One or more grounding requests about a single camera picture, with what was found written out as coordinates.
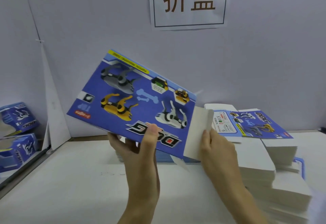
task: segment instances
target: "bone graphic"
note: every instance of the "bone graphic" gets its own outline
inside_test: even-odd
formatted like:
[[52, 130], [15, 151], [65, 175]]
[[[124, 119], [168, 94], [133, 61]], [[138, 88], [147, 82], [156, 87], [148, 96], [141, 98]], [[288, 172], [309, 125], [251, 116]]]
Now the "bone graphic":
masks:
[[145, 96], [147, 98], [150, 98], [155, 104], [158, 103], [158, 97], [157, 96], [152, 96], [152, 95], [146, 93], [142, 88], [137, 90], [136, 94], [137, 95], [143, 95], [143, 96]]
[[143, 100], [143, 101], [146, 101], [146, 102], [149, 101], [149, 98], [147, 98], [147, 99], [143, 99], [143, 98], [140, 98], [139, 96], [137, 97], [137, 99], [138, 99], [138, 100]]

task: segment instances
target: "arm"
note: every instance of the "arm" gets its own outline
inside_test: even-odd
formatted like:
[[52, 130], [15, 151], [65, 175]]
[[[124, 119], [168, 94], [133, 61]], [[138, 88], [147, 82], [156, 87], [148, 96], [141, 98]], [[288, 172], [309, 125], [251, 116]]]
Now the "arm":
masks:
[[129, 187], [127, 207], [118, 224], [150, 224], [160, 193], [155, 148], [158, 127], [150, 124], [138, 147], [134, 141], [120, 141], [108, 133], [111, 146], [124, 160]]
[[204, 131], [200, 147], [202, 166], [218, 195], [238, 224], [267, 224], [242, 182], [234, 144], [215, 130]]

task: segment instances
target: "red logo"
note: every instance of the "red logo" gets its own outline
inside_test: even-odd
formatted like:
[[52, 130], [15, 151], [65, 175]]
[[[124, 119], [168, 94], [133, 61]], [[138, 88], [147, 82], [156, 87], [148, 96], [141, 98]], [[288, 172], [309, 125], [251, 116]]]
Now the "red logo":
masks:
[[85, 113], [85, 112], [80, 111], [80, 110], [76, 110], [75, 111], [75, 114], [77, 114], [77, 115], [79, 115], [79, 116], [81, 116], [83, 118], [87, 118], [87, 119], [90, 119], [91, 118], [91, 115], [90, 114]]

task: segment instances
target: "sign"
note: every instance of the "sign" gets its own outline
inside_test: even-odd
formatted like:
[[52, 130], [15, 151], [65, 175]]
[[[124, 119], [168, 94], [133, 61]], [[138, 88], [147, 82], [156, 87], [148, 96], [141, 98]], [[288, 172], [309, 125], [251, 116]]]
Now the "sign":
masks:
[[225, 26], [229, 0], [149, 0], [152, 30]]

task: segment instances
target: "gray wall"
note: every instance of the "gray wall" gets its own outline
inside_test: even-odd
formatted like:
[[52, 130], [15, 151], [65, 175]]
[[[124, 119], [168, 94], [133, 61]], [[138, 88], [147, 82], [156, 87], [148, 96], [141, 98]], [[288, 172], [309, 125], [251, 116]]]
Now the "gray wall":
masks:
[[40, 44], [27, 0], [0, 0], [0, 106], [24, 101], [42, 125], [46, 103]]
[[[326, 124], [326, 0], [231, 0], [226, 28], [152, 32], [149, 0], [31, 0], [67, 111], [110, 48], [286, 129]], [[72, 136], [103, 133], [67, 117]]]

